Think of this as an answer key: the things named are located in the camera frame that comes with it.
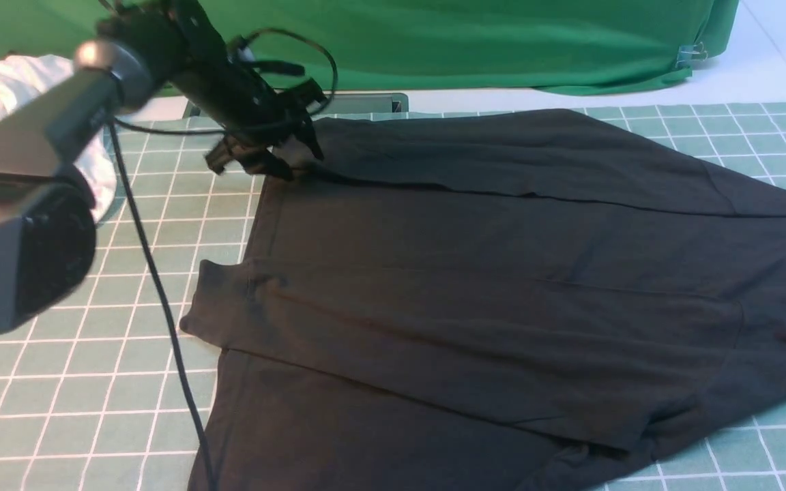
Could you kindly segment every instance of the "black cable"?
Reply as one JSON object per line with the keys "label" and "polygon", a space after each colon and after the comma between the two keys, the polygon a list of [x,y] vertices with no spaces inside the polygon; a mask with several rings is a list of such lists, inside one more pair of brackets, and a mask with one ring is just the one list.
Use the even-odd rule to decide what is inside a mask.
{"label": "black cable", "polygon": [[169,337],[172,343],[172,357],[175,358],[175,365],[177,366],[177,375],[181,379],[181,389],[184,391],[184,399],[187,401],[187,407],[190,409],[190,416],[193,417],[193,425],[196,426],[196,435],[199,436],[199,453],[202,454],[203,463],[205,463],[205,475],[208,478],[208,491],[216,491],[216,478],[212,467],[212,453],[208,447],[208,439],[205,438],[205,429],[202,426],[202,419],[199,417],[199,410],[196,408],[196,401],[193,399],[193,393],[190,391],[190,382],[187,380],[187,370],[184,369],[184,356],[181,354],[181,343],[177,339],[177,330],[175,330],[175,317],[172,315],[172,309],[169,305],[169,300],[166,298],[166,292],[162,287],[162,280],[160,280],[159,271],[156,270],[156,262],[154,256],[150,252],[150,243],[147,242],[147,234],[144,232],[144,226],[141,226],[141,218],[138,215],[138,206],[135,205],[135,197],[132,194],[132,186],[129,185],[129,176],[126,171],[126,165],[123,164],[123,153],[121,146],[119,146],[119,138],[117,136],[117,128],[112,122],[107,123],[107,128],[111,133],[111,142],[115,149],[115,157],[117,161],[117,170],[121,175],[123,181],[123,190],[126,193],[126,201],[129,204],[129,211],[132,212],[132,218],[135,223],[135,230],[138,233],[138,240],[141,242],[141,249],[144,252],[144,259],[147,261],[147,269],[150,270],[150,277],[154,280],[156,292],[160,296],[160,303],[162,304],[162,311],[166,316],[166,324],[169,326]]}
{"label": "black cable", "polygon": [[[333,58],[333,55],[328,52],[323,46],[315,41],[309,40],[308,38],[296,34],[292,31],[287,31],[287,29],[280,29],[277,27],[266,27],[264,29],[259,29],[247,35],[246,41],[247,46],[250,45],[253,41],[257,40],[260,36],[264,34],[280,34],[281,36],[287,36],[288,38],[293,38],[294,40],[300,41],[300,43],[307,44],[309,47],[314,48],[317,52],[321,53],[327,61],[330,62],[330,69],[333,72],[333,80],[332,86],[330,87],[330,96],[327,97],[318,108],[314,109],[314,111],[309,112],[306,117],[314,117],[316,115],[321,114],[325,111],[328,106],[333,102],[333,99],[336,99],[336,93],[338,92],[338,65],[336,64],[336,59]],[[199,134],[231,134],[236,132],[253,132],[253,131],[266,131],[266,130],[277,130],[278,128],[286,127],[287,125],[292,125],[299,121],[286,119],[283,121],[275,121],[266,124],[256,124],[256,125],[249,125],[248,127],[242,128],[228,128],[225,130],[221,128],[220,130],[154,130],[153,128],[146,128],[143,125],[134,125],[130,124],[125,121],[121,121],[115,119],[115,122],[120,125],[121,127],[125,128],[126,130],[137,131],[140,133],[148,133],[148,134],[168,134],[168,136],[199,136]]]}
{"label": "black cable", "polygon": [[99,0],[99,4],[105,7],[105,10],[107,10],[107,12],[112,12],[112,13],[117,12],[117,10],[115,10],[115,8],[111,6],[111,3],[108,2],[108,0]]}

